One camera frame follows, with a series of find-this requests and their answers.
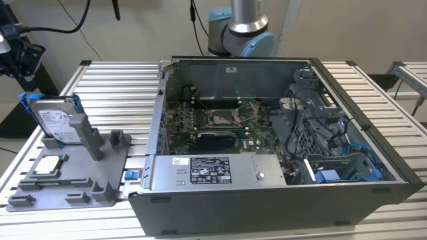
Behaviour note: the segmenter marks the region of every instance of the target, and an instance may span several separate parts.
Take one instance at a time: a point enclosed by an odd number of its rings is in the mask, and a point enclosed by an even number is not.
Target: slatted metal table
[[[395,61],[387,73],[395,74],[419,95],[427,98],[427,62]]]
[[[358,66],[350,66],[346,62],[323,64],[426,183],[426,129]],[[92,62],[78,68],[62,92],[62,95],[70,95],[72,92],[79,94],[91,124],[102,133],[111,129],[123,129],[132,135],[126,171],[142,169],[146,163],[146,144],[159,84],[158,73],[158,63],[152,62]],[[138,189],[138,181],[126,184],[123,181],[119,202],[112,207],[7,212],[8,197],[15,194],[18,183],[42,151],[42,137],[43,132],[38,127],[0,178],[0,238],[148,238],[126,199],[127,192]],[[427,239],[427,187],[402,204],[381,207],[357,226],[209,235],[183,239]]]

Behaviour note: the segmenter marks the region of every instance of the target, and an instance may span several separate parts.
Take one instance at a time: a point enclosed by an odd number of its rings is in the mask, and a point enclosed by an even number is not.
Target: label sticker
[[[237,67],[227,67],[226,68],[226,73],[237,73],[238,72],[238,68]]]
[[[74,127],[70,126],[68,114],[60,110],[40,110],[43,123],[55,139],[63,143],[79,143],[80,137]]]
[[[190,169],[193,184],[233,183],[229,157],[193,157]]]
[[[174,157],[172,165],[189,165],[190,158],[189,157]]]

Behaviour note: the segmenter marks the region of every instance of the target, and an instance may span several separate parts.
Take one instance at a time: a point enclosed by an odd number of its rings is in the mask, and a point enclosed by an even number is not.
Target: blue latch
[[[124,180],[138,180],[140,177],[140,172],[139,171],[126,171],[124,173]]]

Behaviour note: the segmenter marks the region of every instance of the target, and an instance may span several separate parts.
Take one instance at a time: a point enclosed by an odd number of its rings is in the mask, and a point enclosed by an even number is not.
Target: warning label
[[[190,160],[193,184],[231,184],[229,157],[193,157]]]

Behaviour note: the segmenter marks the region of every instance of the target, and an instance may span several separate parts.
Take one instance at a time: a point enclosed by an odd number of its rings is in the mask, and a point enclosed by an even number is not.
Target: motherboard
[[[270,120],[271,106],[251,100],[172,102],[167,110],[171,155],[283,154]]]

